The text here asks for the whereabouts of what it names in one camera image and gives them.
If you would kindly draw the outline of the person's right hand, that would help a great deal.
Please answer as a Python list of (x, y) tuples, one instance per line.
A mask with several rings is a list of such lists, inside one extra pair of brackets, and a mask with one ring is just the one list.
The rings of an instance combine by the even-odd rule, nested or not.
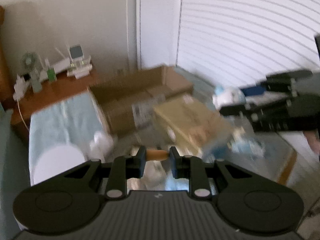
[(319, 155), (320, 142), (319, 142), (318, 132), (317, 131), (306, 131), (306, 132), (303, 132), (303, 134), (304, 134), (304, 137), (306, 138), (311, 150), (315, 154)]

